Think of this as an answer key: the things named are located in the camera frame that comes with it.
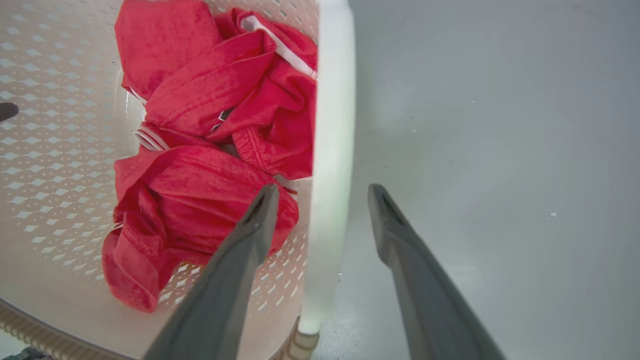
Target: red fabric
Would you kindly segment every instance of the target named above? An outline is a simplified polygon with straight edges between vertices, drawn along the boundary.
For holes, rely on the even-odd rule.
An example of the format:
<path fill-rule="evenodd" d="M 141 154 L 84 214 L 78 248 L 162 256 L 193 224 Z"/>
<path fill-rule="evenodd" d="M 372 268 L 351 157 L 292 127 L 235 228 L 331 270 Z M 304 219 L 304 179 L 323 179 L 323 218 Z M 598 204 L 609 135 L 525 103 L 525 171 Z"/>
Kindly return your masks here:
<path fill-rule="evenodd" d="M 277 55 L 266 32 L 240 27 L 251 15 L 316 67 L 313 41 L 259 14 L 233 9 L 214 19 L 200 1 L 128 0 L 115 24 L 122 85 L 148 101 L 146 122 L 214 143 L 231 138 L 267 174 L 311 176 L 316 82 Z"/>
<path fill-rule="evenodd" d="M 315 81 L 277 55 L 265 31 L 241 29 L 251 15 L 315 68 L 311 40 L 252 12 L 214 18 L 192 0 L 122 5 L 122 86 L 147 100 L 144 128 L 170 148 L 141 147 L 115 163 L 114 221 L 122 227 L 105 239 L 102 261 L 111 292 L 128 306 L 155 310 L 175 267 L 206 264 L 274 175 L 311 175 Z M 271 252 L 298 221 L 296 202 L 277 186 Z"/>
<path fill-rule="evenodd" d="M 233 230 L 267 174 L 215 147 L 144 148 L 118 160 L 113 213 L 123 226 L 102 247 L 105 278 L 116 298 L 151 312 L 173 269 L 187 261 L 204 265 Z M 298 205 L 279 184 L 278 220 L 271 252 L 298 222 Z"/>

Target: gray floor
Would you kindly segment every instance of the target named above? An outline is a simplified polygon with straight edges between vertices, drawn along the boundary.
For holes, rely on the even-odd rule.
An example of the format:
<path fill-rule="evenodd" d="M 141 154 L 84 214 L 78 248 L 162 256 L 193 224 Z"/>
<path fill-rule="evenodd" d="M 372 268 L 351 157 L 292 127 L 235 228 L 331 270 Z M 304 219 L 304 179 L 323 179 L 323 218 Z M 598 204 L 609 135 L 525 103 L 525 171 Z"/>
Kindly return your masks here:
<path fill-rule="evenodd" d="M 640 3 L 351 5 L 351 223 L 315 359 L 408 358 L 367 214 L 373 182 L 508 358 L 636 359 Z"/>

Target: white plastic basket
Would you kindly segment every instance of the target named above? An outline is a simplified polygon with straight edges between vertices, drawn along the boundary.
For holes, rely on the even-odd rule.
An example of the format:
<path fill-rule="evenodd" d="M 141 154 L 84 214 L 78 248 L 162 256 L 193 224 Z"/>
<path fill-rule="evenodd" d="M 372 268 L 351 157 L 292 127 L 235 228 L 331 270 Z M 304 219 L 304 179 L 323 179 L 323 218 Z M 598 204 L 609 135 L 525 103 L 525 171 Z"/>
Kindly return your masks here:
<path fill-rule="evenodd" d="M 153 314 L 122 305 L 104 282 L 113 162 L 134 154 L 141 121 L 118 78 L 121 2 L 0 4 L 0 102 L 20 107 L 0 123 L 0 327 L 60 359 L 141 357 L 199 271 L 177 269 Z M 300 329 L 316 333 L 335 291 L 353 148 L 353 24 L 345 0 L 220 0 L 211 9 L 231 7 L 320 39 L 313 190 L 296 182 L 300 222 L 257 270 L 238 356 L 267 359 L 302 302 Z M 322 195 L 313 204 L 312 192 Z"/>

